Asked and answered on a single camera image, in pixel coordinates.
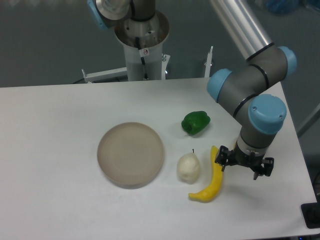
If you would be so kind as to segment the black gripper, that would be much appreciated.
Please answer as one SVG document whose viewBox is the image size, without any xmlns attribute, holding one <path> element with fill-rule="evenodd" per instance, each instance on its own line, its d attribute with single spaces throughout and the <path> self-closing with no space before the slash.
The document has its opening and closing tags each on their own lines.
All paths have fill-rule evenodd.
<svg viewBox="0 0 320 240">
<path fill-rule="evenodd" d="M 258 177 L 270 177 L 274 168 L 275 159 L 273 157 L 263 158 L 263 155 L 257 155 L 255 152 L 245 153 L 235 144 L 233 150 L 229 150 L 226 146 L 221 145 L 218 149 L 214 162 L 221 166 L 223 172 L 227 166 L 239 165 L 251 168 L 254 172 L 253 179 Z"/>
</svg>

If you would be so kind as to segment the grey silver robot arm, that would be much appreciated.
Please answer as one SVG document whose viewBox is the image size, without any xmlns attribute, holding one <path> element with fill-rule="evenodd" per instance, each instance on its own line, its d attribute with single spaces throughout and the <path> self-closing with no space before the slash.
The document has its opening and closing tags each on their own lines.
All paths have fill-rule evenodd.
<svg viewBox="0 0 320 240">
<path fill-rule="evenodd" d="M 255 177 L 270 176 L 274 159 L 265 154 L 287 108 L 265 91 L 296 70 L 297 58 L 289 48 L 274 45 L 246 1 L 213 0 L 211 5 L 248 64 L 238 73 L 220 69 L 207 83 L 209 95 L 241 125 L 234 149 L 221 146 L 216 163 L 250 168 Z M 169 22 L 155 1 L 89 0 L 87 6 L 99 28 L 114 28 L 130 81 L 164 78 L 162 43 Z"/>
</svg>

